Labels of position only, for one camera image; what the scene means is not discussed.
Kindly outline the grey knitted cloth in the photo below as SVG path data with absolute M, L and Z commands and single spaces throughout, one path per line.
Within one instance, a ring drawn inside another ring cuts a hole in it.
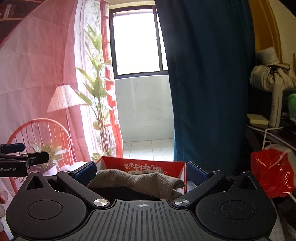
M 169 202 L 181 197 L 177 189 L 185 186 L 184 181 L 161 173 L 129 174 L 117 169 L 99 170 L 87 185 L 88 188 L 126 187 Z

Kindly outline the pink printed backdrop cloth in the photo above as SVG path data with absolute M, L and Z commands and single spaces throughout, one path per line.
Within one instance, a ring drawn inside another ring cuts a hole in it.
M 53 175 L 123 156 L 107 1 L 1 1 L 1 143 Z

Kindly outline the red plastic bag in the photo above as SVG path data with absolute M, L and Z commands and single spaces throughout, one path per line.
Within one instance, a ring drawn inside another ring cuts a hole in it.
M 269 198 L 286 197 L 295 190 L 295 154 L 270 145 L 251 154 L 251 171 Z

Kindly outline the yellow notepad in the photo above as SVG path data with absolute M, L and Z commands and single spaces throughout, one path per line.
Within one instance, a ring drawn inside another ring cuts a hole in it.
M 248 114 L 249 123 L 251 125 L 269 125 L 269 120 L 259 114 Z

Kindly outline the white spray bottle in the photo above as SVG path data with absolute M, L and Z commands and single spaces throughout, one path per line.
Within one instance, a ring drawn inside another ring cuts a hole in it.
M 269 125 L 272 128 L 278 128 L 280 126 L 281 108 L 282 108 L 283 90 L 280 84 L 273 84 L 271 112 Z

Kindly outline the green white plush toy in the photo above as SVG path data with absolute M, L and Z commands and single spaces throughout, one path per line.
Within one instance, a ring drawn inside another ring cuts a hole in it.
M 288 96 L 288 111 L 290 117 L 296 119 L 296 94 L 293 93 Z

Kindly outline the dark blue curtain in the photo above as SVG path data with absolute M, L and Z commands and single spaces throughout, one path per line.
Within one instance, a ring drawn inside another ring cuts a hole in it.
M 255 57 L 248 1 L 156 1 L 168 64 L 176 161 L 248 169 L 247 91 Z

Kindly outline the black framed window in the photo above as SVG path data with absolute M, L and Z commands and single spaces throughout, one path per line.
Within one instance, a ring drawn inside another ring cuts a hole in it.
M 111 56 L 116 79 L 168 74 L 156 6 L 111 9 L 109 17 Z

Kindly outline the red cardboard box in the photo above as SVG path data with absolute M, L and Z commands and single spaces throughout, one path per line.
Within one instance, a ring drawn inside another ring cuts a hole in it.
M 102 157 L 97 165 L 104 163 L 104 170 L 117 169 L 129 174 L 161 173 L 178 178 L 186 185 L 186 172 L 184 162 L 144 161 L 113 157 Z

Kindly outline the beige drawstring pouch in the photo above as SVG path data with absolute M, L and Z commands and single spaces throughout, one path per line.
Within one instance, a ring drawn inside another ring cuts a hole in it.
M 292 91 L 295 89 L 295 73 L 289 64 L 259 65 L 253 68 L 250 83 L 268 92 L 272 92 L 274 84 L 278 84 L 283 91 Z

